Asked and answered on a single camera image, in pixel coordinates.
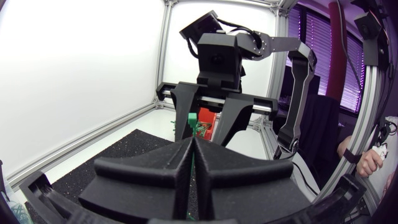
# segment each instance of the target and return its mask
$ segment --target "metal rail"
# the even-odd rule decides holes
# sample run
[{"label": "metal rail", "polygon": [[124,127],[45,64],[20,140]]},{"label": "metal rail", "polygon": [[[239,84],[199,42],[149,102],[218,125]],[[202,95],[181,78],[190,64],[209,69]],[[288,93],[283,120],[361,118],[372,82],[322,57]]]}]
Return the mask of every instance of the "metal rail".
[{"label": "metal rail", "polygon": [[[171,98],[170,90],[163,91],[163,95],[167,98]],[[225,104],[225,100],[223,100],[223,99],[218,99],[218,98],[213,98],[213,97],[208,97],[208,96],[199,96],[198,100],[207,102],[209,105],[214,104],[216,106],[221,106],[221,105]],[[270,108],[268,106],[253,105],[253,113],[264,114],[264,112],[270,113],[271,111],[272,111],[272,108]]]}]

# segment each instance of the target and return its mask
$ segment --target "red box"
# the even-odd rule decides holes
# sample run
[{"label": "red box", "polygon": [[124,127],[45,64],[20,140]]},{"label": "red box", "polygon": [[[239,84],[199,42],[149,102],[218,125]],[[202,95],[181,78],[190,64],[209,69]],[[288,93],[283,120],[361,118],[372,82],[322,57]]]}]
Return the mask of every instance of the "red box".
[{"label": "red box", "polygon": [[200,108],[198,120],[200,122],[204,122],[204,123],[211,123],[210,128],[208,128],[206,130],[204,139],[209,140],[209,141],[211,140],[211,135],[213,134],[214,125],[216,123],[216,118],[217,118],[216,113],[210,112],[206,108]]}]

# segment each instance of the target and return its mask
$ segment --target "white controller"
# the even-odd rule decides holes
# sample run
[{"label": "white controller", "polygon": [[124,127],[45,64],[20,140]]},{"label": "white controller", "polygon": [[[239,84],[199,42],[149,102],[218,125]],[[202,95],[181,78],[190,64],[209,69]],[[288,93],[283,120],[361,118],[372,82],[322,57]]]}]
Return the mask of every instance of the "white controller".
[{"label": "white controller", "polygon": [[384,159],[387,157],[388,154],[388,150],[385,144],[377,147],[377,146],[373,146],[372,150],[375,151],[381,158],[382,161],[384,161]]}]

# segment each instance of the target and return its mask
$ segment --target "black cloth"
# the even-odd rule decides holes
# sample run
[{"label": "black cloth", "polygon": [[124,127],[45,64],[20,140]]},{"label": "black cloth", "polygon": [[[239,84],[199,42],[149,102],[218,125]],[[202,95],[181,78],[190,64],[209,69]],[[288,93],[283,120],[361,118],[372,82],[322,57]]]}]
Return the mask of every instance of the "black cloth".
[{"label": "black cloth", "polygon": [[299,153],[321,189],[334,172],[340,103],[330,97],[310,95],[300,124]]}]

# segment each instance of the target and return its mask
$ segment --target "red object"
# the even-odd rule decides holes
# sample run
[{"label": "red object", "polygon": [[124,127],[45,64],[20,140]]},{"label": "red object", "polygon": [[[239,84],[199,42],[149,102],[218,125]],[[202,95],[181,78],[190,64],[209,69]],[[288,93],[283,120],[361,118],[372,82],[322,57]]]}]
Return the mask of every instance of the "red object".
[{"label": "red object", "polygon": [[203,123],[211,123],[210,128],[206,130],[204,139],[211,140],[211,135],[213,134],[214,125],[216,123],[217,114],[210,112],[206,108],[200,108],[198,120]]},{"label": "red object", "polygon": [[[346,79],[347,58],[341,45],[340,12],[337,2],[329,3],[330,27],[331,27],[331,55],[328,88],[326,96],[341,102],[343,96],[344,82]],[[347,49],[347,30],[344,10],[341,9],[343,21],[344,46]]]}]

